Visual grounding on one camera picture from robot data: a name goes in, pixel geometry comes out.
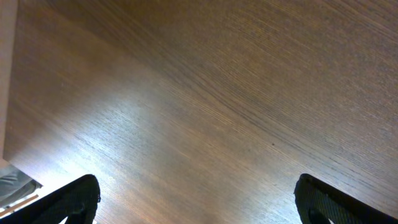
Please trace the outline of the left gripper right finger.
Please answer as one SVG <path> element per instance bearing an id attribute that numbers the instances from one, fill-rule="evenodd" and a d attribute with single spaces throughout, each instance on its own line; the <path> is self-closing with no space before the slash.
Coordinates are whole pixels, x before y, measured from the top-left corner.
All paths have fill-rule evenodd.
<path id="1" fill-rule="evenodd" d="M 397 219 L 360 202 L 310 174 L 296 183 L 295 204 L 305 224 L 397 224 Z"/>

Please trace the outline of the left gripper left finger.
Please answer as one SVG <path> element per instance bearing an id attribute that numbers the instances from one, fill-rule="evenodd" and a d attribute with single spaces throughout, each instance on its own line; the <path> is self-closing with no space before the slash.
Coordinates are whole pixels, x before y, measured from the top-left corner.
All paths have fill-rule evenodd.
<path id="1" fill-rule="evenodd" d="M 1 224 L 92 224 L 100 200 L 98 180 L 87 174 L 2 218 Z"/>

